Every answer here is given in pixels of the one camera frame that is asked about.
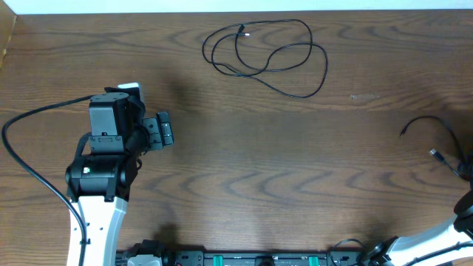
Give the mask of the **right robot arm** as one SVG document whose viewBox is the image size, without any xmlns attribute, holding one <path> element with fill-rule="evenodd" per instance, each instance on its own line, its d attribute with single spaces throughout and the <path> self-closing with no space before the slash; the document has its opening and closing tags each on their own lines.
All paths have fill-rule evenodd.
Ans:
<svg viewBox="0 0 473 266">
<path fill-rule="evenodd" d="M 454 215 L 427 231 L 377 244 L 366 265 L 442 265 L 472 256 L 472 191 L 460 198 Z"/>
</svg>

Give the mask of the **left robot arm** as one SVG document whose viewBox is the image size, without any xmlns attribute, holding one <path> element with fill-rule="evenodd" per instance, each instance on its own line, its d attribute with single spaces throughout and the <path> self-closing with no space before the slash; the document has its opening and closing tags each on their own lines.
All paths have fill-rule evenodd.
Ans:
<svg viewBox="0 0 473 266">
<path fill-rule="evenodd" d="M 145 116 L 139 87 L 107 87 L 89 103 L 91 132 L 67 167 L 71 218 L 68 265 L 113 265 L 139 157 L 174 143 L 167 112 Z"/>
</svg>

